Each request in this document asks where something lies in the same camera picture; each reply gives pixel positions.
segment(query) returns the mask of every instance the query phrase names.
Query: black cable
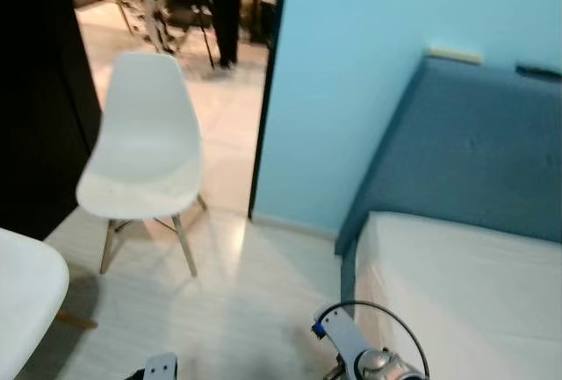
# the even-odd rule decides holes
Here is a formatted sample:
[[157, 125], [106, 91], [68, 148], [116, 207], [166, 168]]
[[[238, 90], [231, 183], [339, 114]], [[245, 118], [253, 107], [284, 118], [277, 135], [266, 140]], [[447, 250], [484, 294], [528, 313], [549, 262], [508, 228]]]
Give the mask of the black cable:
[[371, 301], [356, 301], [356, 300], [342, 301], [341, 303], [331, 305], [326, 310], [324, 310], [324, 312], [322, 312], [322, 314], [318, 318], [317, 323], [321, 324], [321, 322], [324, 320], [324, 318], [326, 316], [328, 316], [328, 314], [330, 314], [330, 312], [332, 312], [333, 310], [335, 310], [337, 308], [344, 307], [346, 305], [365, 305], [367, 307], [376, 308], [377, 310], [380, 310], [383, 313], [385, 313], [385, 314], [389, 315], [390, 317], [392, 317], [393, 319], [395, 319], [402, 327], [404, 327], [404, 330], [406, 330], [407, 334], [410, 335], [410, 338], [412, 338], [412, 341], [414, 341], [415, 346], [418, 348], [418, 352], [420, 353], [420, 357], [421, 357], [421, 362], [423, 363], [423, 372], [425, 374], [425, 377], [427, 377], [429, 379], [428, 360], [425, 357], [425, 353], [423, 352], [422, 345], [418, 341], [418, 338], [415, 337], [414, 332], [412, 332], [410, 330], [410, 328], [408, 327], [408, 325], [406, 324], [406, 322], [404, 320], [402, 320], [400, 317], [398, 317], [396, 314], [394, 314], [393, 312], [388, 310], [383, 305], [375, 304], [375, 303], [372, 303]]

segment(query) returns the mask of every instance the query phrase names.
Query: black pants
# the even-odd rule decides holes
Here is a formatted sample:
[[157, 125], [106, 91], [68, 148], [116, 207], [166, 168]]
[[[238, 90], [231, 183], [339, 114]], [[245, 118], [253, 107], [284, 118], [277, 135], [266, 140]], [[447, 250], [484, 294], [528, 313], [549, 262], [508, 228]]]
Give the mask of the black pants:
[[220, 65], [228, 66], [238, 61], [238, 26], [240, 25], [240, 0], [212, 0], [213, 26], [220, 50]]

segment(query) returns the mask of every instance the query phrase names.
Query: black chair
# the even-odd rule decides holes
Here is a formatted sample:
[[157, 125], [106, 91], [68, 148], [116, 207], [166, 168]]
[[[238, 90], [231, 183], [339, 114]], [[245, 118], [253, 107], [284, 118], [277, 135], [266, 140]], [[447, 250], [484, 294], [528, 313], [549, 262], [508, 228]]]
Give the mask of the black chair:
[[210, 14], [203, 12], [203, 7], [210, 8], [209, 0], [167, 0], [166, 3], [169, 16], [166, 23], [169, 26], [181, 29], [184, 36], [176, 43], [176, 53], [179, 53], [182, 45], [187, 40], [188, 31], [192, 26], [198, 26], [203, 32], [205, 37], [205, 45], [207, 53], [209, 54], [209, 62], [211, 67], [214, 68], [213, 56], [211, 55], [211, 48], [207, 39], [205, 29], [211, 27], [213, 24], [213, 17]]

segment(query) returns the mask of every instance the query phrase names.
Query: baseboard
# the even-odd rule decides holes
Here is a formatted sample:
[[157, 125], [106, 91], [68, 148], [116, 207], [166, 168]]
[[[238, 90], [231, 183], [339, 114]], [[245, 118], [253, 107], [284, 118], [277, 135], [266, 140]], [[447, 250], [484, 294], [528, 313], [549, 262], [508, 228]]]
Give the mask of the baseboard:
[[283, 219], [283, 218], [276, 218], [274, 216], [262, 215], [256, 212], [253, 212], [252, 214], [252, 222], [257, 225], [272, 226], [276, 228], [289, 229], [297, 233], [307, 233], [310, 235], [317, 235], [332, 241], [335, 241], [338, 235], [337, 231], [322, 229], [317, 226], [301, 224], [299, 222], [294, 222], [292, 220]]

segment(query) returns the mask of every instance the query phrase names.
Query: dark door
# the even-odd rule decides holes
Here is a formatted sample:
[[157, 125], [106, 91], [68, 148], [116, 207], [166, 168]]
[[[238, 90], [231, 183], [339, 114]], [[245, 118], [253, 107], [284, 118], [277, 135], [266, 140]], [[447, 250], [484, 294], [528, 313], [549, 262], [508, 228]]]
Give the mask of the dark door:
[[76, 207], [100, 109], [71, 0], [21, 0], [8, 14], [0, 226], [43, 240]]

